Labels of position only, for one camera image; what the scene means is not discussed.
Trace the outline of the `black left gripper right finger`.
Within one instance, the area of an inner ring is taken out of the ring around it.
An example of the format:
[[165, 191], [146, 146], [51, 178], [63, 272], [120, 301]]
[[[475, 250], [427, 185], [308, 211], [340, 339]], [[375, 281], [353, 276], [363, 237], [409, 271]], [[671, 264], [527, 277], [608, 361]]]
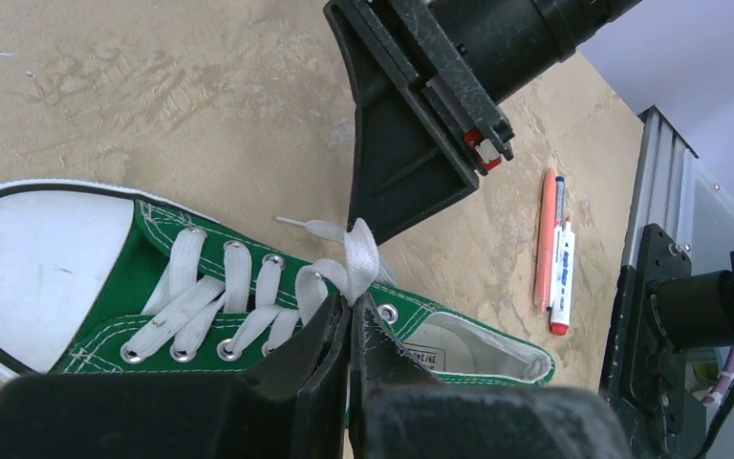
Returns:
[[596, 393], [555, 386], [459, 386], [424, 368], [380, 319], [352, 307], [349, 440], [356, 458], [629, 458]]

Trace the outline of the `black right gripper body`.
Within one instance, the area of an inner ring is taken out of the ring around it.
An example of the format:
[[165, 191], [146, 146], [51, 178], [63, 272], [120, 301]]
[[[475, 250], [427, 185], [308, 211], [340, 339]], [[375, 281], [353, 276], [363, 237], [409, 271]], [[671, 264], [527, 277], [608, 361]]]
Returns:
[[439, 122], [487, 173], [513, 157], [498, 105], [635, 6], [633, 1], [356, 1], [375, 60], [415, 118]]

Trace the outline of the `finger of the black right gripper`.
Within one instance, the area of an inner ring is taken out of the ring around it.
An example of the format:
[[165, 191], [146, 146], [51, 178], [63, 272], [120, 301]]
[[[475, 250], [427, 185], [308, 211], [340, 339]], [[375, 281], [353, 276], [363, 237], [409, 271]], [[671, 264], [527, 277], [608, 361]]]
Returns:
[[323, 11], [356, 105], [348, 224], [363, 219], [381, 245], [475, 192], [479, 178], [464, 144], [380, 43], [366, 7], [330, 1]]

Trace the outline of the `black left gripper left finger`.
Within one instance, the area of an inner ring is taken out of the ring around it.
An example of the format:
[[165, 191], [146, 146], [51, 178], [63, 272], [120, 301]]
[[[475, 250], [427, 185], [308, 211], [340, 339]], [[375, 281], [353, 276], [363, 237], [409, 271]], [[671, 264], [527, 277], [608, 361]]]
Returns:
[[19, 378], [0, 390], [0, 458], [338, 458], [350, 324], [330, 295], [243, 372]]

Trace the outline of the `white shoelace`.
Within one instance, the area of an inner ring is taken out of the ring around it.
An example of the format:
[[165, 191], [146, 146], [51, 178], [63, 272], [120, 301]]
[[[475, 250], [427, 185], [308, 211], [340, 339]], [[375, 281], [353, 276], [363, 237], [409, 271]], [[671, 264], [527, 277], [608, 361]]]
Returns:
[[269, 338], [263, 352], [268, 354], [285, 343], [296, 324], [307, 324], [336, 286], [349, 304], [354, 304], [376, 281], [393, 285], [397, 278], [378, 252], [367, 224], [358, 219], [350, 230], [324, 220], [296, 221], [307, 232], [343, 245], [344, 263], [321, 258], [301, 268], [295, 278], [295, 308], [278, 305], [277, 296], [285, 260], [269, 254], [258, 273], [252, 270], [252, 255], [240, 240], [223, 245], [222, 279], [199, 276], [205, 229], [181, 230], [173, 242], [170, 257], [142, 313], [151, 318], [129, 340], [119, 354], [123, 361], [137, 364], [170, 346], [174, 361], [192, 361], [205, 341], [210, 325], [220, 313], [242, 313], [250, 297], [254, 309], [235, 334], [222, 340], [217, 349], [222, 361], [237, 361], [263, 333]]

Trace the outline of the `green canvas sneaker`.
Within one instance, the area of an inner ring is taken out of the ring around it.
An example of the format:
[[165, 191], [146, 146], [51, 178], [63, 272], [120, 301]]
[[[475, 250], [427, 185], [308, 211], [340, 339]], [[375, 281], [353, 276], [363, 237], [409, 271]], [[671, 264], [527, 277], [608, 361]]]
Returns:
[[[219, 343], [231, 338], [253, 311], [252, 297], [244, 312], [216, 316], [192, 361], [174, 361], [168, 344], [137, 364], [120, 357], [123, 343], [151, 318], [141, 310], [162, 276], [177, 234], [193, 227], [207, 233], [199, 276], [222, 279], [223, 245], [240, 240], [252, 255], [255, 273], [265, 256], [284, 258], [277, 303], [295, 308], [295, 278], [313, 262], [189, 208], [131, 188], [77, 180], [1, 184], [0, 380], [32, 373], [235, 372], [266, 357], [267, 332], [237, 361], [222, 361], [217, 353]], [[553, 376], [552, 356], [529, 341], [401, 290], [396, 283], [376, 281], [366, 294], [391, 335], [447, 383], [541, 385]]]

